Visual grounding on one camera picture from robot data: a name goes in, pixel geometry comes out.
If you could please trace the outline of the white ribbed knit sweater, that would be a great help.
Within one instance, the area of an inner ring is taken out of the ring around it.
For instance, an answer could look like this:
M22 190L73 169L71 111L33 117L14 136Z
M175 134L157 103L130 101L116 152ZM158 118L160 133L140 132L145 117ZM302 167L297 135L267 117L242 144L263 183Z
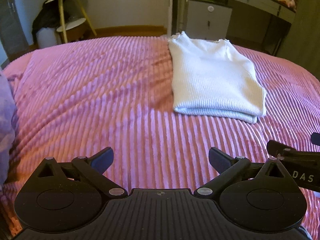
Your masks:
M255 66L225 39L207 41L185 32L168 40L173 110L185 115L232 118L255 124L266 115L266 89Z

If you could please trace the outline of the purple patterned cloth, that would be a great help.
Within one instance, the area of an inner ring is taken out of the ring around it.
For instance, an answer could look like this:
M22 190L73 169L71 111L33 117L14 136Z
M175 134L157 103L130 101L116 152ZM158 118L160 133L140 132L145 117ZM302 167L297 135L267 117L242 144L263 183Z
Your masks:
M12 96L11 87L1 71L1 106L0 106L0 154L1 154L1 187L8 177L9 152L15 140L12 118L16 112L16 104Z

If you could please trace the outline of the grey-green curtain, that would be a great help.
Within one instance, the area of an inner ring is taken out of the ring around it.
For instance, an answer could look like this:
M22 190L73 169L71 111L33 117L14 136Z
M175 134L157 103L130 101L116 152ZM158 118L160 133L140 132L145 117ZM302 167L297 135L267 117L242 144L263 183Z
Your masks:
M319 78L319 0L298 0L294 22L277 57L290 60Z

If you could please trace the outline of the white round bin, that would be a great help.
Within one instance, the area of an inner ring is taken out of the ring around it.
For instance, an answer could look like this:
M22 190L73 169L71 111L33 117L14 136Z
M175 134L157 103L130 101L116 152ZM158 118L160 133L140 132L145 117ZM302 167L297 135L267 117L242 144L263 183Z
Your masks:
M59 34L56 32L55 28L41 28L37 32L36 38L40 49L61 44Z

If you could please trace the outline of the white yellow-legged side table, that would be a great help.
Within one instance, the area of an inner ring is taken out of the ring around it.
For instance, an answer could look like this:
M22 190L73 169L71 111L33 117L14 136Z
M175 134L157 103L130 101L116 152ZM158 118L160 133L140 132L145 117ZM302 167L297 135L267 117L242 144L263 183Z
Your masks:
M89 31L94 36L97 36L97 32L85 9L87 0L47 0L44 3L58 5L60 25L55 30L59 34L62 43L87 38L89 37Z

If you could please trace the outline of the grey bedside cabinet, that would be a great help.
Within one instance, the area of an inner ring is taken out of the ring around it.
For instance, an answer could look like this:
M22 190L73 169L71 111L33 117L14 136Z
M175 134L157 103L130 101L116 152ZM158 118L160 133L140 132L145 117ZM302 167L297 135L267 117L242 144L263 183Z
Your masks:
M185 0L182 30L190 38L216 41L227 36L232 8L211 0Z

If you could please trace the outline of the black garment on table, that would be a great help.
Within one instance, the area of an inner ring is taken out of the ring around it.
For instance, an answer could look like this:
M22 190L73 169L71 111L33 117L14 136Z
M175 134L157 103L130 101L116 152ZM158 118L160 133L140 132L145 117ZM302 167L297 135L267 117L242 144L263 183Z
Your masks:
M32 24L33 41L36 42L36 34L42 28L56 28L60 25L60 13L58 5L54 3L43 4L41 11Z

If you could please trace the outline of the pink plush toy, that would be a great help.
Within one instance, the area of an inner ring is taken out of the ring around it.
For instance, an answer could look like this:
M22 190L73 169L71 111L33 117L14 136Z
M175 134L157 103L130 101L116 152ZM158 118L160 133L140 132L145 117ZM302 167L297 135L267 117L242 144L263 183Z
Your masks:
M296 10L298 5L298 0L287 0L286 4L289 9Z

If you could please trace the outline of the white tower fan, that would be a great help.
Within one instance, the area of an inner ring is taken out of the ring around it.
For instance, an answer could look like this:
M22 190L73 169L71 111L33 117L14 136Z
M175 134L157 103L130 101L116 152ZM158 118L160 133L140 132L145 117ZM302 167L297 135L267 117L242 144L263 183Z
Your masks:
M179 0L169 0L167 36L171 36L177 33L178 6L179 6Z

